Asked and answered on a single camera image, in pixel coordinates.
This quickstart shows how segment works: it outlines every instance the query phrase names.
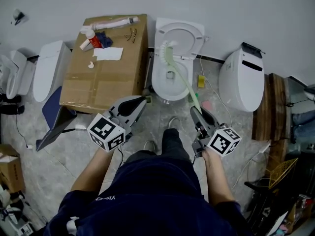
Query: cardboard box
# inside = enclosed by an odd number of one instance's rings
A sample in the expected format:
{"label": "cardboard box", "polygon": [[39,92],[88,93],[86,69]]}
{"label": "cardboard box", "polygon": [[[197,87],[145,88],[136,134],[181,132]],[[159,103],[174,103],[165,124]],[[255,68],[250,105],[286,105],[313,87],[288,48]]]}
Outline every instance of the cardboard box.
{"label": "cardboard box", "polygon": [[[104,16],[86,19],[84,25],[132,15]],[[118,99],[142,95],[148,59],[147,15],[136,15],[140,22],[116,29],[103,29],[113,40],[112,47],[123,47],[120,60],[96,61],[94,50],[82,51],[79,46],[86,40],[79,33],[72,51],[60,97],[60,104],[85,113],[103,113]],[[130,29],[136,29],[136,38],[127,41]],[[94,68],[88,68],[90,61]]]}
{"label": "cardboard box", "polygon": [[0,175],[11,193],[25,190],[20,155],[11,145],[0,145]]}

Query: red bottle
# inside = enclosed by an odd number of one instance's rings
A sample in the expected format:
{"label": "red bottle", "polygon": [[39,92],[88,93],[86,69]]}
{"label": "red bottle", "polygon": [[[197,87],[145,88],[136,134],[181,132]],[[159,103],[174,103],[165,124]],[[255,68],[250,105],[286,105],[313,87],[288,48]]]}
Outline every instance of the red bottle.
{"label": "red bottle", "polygon": [[85,33],[85,36],[90,41],[90,43],[93,45],[94,48],[102,48],[102,44],[100,43],[99,39],[95,35],[94,30],[90,29]]}

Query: white cable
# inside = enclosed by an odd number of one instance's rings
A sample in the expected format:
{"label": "white cable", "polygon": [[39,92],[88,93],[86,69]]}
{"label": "white cable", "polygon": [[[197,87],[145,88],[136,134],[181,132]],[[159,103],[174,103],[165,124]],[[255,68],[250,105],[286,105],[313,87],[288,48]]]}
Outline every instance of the white cable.
{"label": "white cable", "polygon": [[250,160],[248,160],[248,162],[245,164],[245,166],[243,167],[243,169],[242,169],[242,171],[241,171],[241,173],[240,173],[240,175],[238,176],[238,178],[236,179],[236,182],[235,182],[235,184],[233,185],[233,187],[232,187],[232,190],[234,189],[234,187],[236,186],[236,184],[238,183],[238,181],[240,180],[240,178],[241,178],[241,176],[242,176],[242,174],[243,174],[243,172],[244,172],[244,170],[246,169],[246,167],[248,166],[248,164],[256,157],[256,156],[258,156],[259,154],[261,154],[260,152],[258,152],[257,154],[255,154]]}
{"label": "white cable", "polygon": [[203,75],[203,77],[205,78],[205,80],[209,83],[209,85],[210,85],[212,91],[218,96],[220,102],[221,102],[222,105],[225,107],[226,111],[228,112],[228,115],[230,116],[231,128],[232,128],[232,127],[233,127],[233,122],[232,122],[232,117],[231,117],[231,114],[230,114],[229,110],[227,109],[227,107],[226,107],[226,105],[223,103],[223,101],[221,100],[219,94],[213,89],[213,87],[212,87],[210,81],[208,81],[208,79],[206,78],[205,73],[204,73],[204,71],[203,71],[203,66],[202,66],[202,62],[201,62],[201,58],[202,58],[201,50],[202,50],[202,48],[200,49],[200,60],[199,60],[199,61],[200,61],[200,65],[201,65],[202,75]]}

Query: toilet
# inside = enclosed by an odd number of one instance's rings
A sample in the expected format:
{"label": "toilet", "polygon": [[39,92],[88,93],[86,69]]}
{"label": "toilet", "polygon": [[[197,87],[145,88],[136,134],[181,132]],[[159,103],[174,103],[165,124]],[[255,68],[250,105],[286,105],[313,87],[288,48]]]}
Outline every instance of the toilet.
{"label": "toilet", "polygon": [[63,85],[70,58],[71,51],[61,40],[41,48],[33,84],[36,101],[46,101],[58,87]]}
{"label": "toilet", "polygon": [[166,18],[157,18],[155,34],[155,58],[152,70],[152,86],[162,99],[176,101],[186,97],[189,90],[181,77],[161,62],[159,48],[164,41],[175,41],[174,61],[181,74],[192,85],[193,60],[204,43],[203,25]]}
{"label": "toilet", "polygon": [[262,58],[242,48],[232,53],[219,73],[219,95],[231,108],[253,112],[262,100],[265,77]]}
{"label": "toilet", "polygon": [[9,58],[0,58],[0,87],[8,99],[26,95],[31,87],[35,65],[18,51],[11,51]]}

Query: yellow object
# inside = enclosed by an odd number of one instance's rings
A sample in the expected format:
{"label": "yellow object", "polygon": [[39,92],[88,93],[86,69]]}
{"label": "yellow object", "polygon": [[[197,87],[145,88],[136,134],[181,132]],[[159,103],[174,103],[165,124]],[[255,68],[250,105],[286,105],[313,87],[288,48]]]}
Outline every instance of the yellow object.
{"label": "yellow object", "polygon": [[292,159],[289,161],[285,161],[279,164],[271,173],[269,180],[269,189],[274,187],[277,183],[279,183],[289,172],[293,169],[297,162],[296,159]]}
{"label": "yellow object", "polygon": [[205,87],[205,77],[202,75],[198,75],[198,87],[199,88]]}

